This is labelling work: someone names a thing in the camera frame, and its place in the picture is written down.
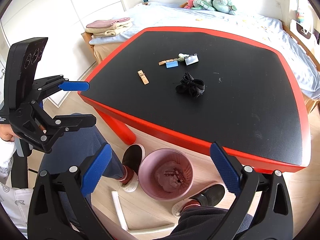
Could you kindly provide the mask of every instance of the hand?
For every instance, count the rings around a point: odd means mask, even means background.
[[[9,124],[0,124],[0,137],[4,141],[14,141],[14,132],[12,131],[11,125]]]

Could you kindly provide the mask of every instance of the folded towel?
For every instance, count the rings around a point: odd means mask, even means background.
[[[93,36],[94,36],[94,38],[106,37],[106,36],[104,35],[104,33],[94,33]]]
[[[116,20],[97,20],[97,21],[94,21],[93,23],[89,23],[86,27],[87,28],[108,28],[115,23],[124,22],[127,20],[130,20],[130,17],[125,17],[125,18],[116,19]]]
[[[129,20],[123,21],[123,22],[115,22],[110,27],[104,27],[104,28],[86,28],[85,31],[87,33],[103,33],[110,30],[116,30],[118,28],[121,28],[124,25],[127,25],[128,23],[133,22],[134,19],[129,18]]]
[[[117,29],[115,29],[115,30],[107,30],[107,31],[105,31],[105,32],[103,32],[103,33],[94,33],[94,34],[93,34],[93,37],[94,37],[94,38],[110,37],[110,34],[108,34],[108,33],[115,33],[115,32],[112,32],[112,31],[120,30],[120,32],[117,32],[117,33],[119,34],[119,33],[125,32],[126,30],[128,30],[129,28],[131,28],[132,25],[133,25],[132,23],[127,23],[126,25],[121,25],[119,28],[117,28]]]
[[[125,32],[126,30],[129,30],[132,27],[132,23],[128,23],[127,25],[121,26],[121,28],[118,28],[116,30],[108,30],[104,33],[106,37],[112,37],[117,36],[120,33]]]

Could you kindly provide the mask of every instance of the blue block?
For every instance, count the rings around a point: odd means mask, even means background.
[[[178,66],[178,61],[171,61],[166,63],[167,68],[169,67],[177,67]]]
[[[85,81],[66,81],[59,85],[63,91],[87,91],[89,83]]]
[[[87,196],[94,191],[111,160],[111,156],[111,146],[106,144],[87,169],[86,173],[82,176],[81,193],[83,196]]]
[[[210,157],[216,166],[229,192],[239,196],[241,193],[240,177],[228,158],[216,143],[210,146]]]

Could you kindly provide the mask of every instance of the wooden bed frame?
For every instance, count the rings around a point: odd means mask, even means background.
[[[182,4],[182,5],[180,5],[180,8],[184,8],[187,4],[188,3],[186,2],[186,3]],[[287,25],[285,25],[283,21],[281,21],[281,23],[282,23],[283,30],[286,33],[288,33],[290,35],[290,37],[293,38],[305,50],[306,54],[311,58],[312,62],[316,65],[316,68],[317,68],[318,72],[320,73],[320,63],[318,62],[316,57],[311,53],[311,51],[307,48],[307,46],[305,46],[303,44],[303,42],[292,31],[290,31],[290,28]],[[96,58],[95,53],[94,53],[94,45],[90,45],[89,44],[89,41],[92,40],[93,33],[84,32],[81,35],[82,35],[85,43],[88,45],[90,51],[92,52],[92,54]],[[303,93],[302,93],[302,95],[303,95],[303,99],[304,99],[304,102],[305,102],[305,105],[306,105],[307,112],[308,112],[308,114],[310,114],[311,111],[319,104],[320,100],[312,100],[311,98],[308,98]]]

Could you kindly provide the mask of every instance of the bed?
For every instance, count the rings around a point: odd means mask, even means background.
[[[100,63],[120,44],[147,27],[187,26],[237,34],[278,50],[298,81],[308,114],[317,106],[320,100],[320,64],[282,21],[258,14],[238,13],[233,16],[216,11],[184,9],[184,6],[157,2],[141,4],[115,15],[114,19],[134,18],[133,26],[126,32],[116,37],[94,39],[92,33],[82,33],[82,37]]]

